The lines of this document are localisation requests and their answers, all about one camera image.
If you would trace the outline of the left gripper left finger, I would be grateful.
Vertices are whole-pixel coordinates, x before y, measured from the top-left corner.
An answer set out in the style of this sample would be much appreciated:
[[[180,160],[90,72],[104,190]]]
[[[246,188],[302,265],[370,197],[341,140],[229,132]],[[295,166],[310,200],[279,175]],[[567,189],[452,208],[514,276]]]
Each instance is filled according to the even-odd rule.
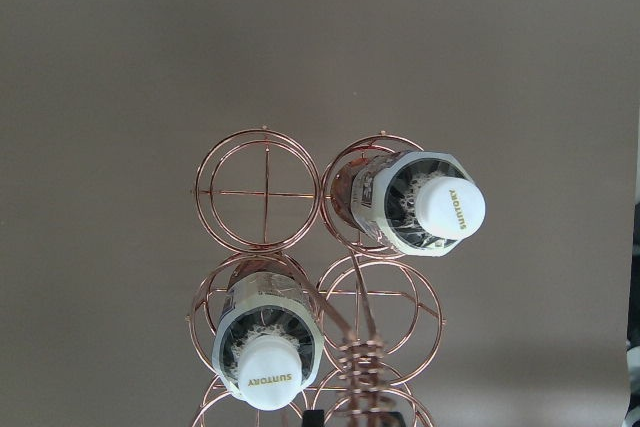
[[[305,410],[301,419],[302,427],[324,427],[325,411],[324,410]]]

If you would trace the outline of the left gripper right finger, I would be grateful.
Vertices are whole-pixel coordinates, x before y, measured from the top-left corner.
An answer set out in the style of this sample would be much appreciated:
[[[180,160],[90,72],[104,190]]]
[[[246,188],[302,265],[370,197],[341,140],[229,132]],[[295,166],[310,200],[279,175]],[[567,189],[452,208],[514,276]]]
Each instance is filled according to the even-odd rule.
[[[380,427],[404,427],[404,417],[400,412],[383,412],[379,415]]]

